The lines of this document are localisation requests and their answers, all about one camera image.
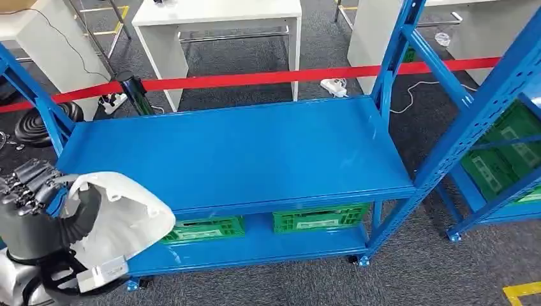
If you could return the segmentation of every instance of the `yellow tape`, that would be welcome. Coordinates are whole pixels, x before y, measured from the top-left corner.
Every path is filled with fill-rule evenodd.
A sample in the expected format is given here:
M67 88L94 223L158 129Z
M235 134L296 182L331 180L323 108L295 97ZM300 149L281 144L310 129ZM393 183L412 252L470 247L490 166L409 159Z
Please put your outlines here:
M343 6L343 5L341 5L341 6L342 6L342 10L346 10L346 11L348 11L348 10L351 10L351 11L357 10L356 6Z
M541 282L504 287L503 292L507 296L507 300L509 300L511 306L522 306L519 297L541 293Z
M129 5L119 6L119 9L122 10L122 19L124 20L126 16L128 15L128 10L130 9ZM112 10L113 8L91 8L88 10L82 10L81 12L90 13L93 11L105 11L105 10ZM105 32L94 32L94 35L107 35L107 34L117 34L120 30L121 23L118 21L117 26L113 31L105 31Z
M128 14L128 10L130 9L130 6L126 5L126 6L119 6L119 8L122 8L123 11L122 11L122 20L124 20L126 18L126 15ZM120 30L120 22L117 23L117 27L115 28L115 34L118 33L118 31Z

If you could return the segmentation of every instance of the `black stanchion post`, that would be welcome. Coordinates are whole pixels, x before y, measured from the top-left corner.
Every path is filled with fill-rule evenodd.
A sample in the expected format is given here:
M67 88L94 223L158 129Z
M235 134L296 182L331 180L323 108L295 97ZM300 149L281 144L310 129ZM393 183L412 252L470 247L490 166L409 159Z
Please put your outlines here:
M139 115L154 115L154 109L152 109L149 100L145 97L147 91L143 87L140 78L134 76L130 71L123 71L115 79L120 83L122 90L128 97L128 101Z

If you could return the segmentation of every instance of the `lower shelf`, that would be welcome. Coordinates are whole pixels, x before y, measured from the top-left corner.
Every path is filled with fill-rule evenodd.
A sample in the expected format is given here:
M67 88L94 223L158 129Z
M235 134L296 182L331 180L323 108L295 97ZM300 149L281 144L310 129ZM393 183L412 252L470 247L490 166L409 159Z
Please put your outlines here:
M454 184L458 187L470 213L476 212L486 205L486 200L483 198L477 186L472 181L470 176L464 171L464 168L459 164L451 172L449 172ZM536 219L541 217L541 201L528 202L527 204L508 205L493 213L487 219L481 220L478 223L494 223L504 221L520 221L526 219Z
M154 244L128 261L130 275L255 265L287 260L363 254L360 227L275 234L272 214L244 216L246 236L177 245Z

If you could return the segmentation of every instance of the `power strip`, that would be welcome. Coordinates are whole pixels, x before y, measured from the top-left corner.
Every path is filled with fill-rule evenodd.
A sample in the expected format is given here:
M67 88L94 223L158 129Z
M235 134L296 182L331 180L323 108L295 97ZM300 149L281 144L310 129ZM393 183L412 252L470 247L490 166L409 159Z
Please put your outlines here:
M127 98L126 94L109 94L105 99L101 97L99 103L105 109L105 113L110 115L114 113Z
M340 78L326 78L320 82L320 85L326 89L329 94L335 97L347 97L348 91L345 89L345 80Z

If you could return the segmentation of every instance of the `crate label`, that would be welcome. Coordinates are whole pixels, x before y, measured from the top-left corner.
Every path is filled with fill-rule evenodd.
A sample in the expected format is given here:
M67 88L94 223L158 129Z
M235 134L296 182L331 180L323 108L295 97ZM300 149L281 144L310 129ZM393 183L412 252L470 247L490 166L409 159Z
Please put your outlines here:
M471 159L477 170L481 173L483 178L489 183L490 188L494 192L498 192L501 190L502 186L498 180L496 180L496 177L492 174L489 167L485 164L483 159L480 156L474 157Z
M331 226L339 226L340 221L338 219L334 220L323 220L323 221L312 221L312 222L298 222L298 230L306 230L308 228L328 228Z
M192 232L192 233L181 233L179 231L175 231L175 233L179 236L180 240L201 239L201 238L223 236L219 229L215 229L212 231L197 231L197 232Z
M518 139L519 135L513 130L510 126L506 127L505 129L502 129L500 131L501 135L507 139ZM540 161L540 158L535 152L533 152L528 145L525 143L513 143L511 145L515 151L522 157L522 159L528 164L530 167L535 167Z

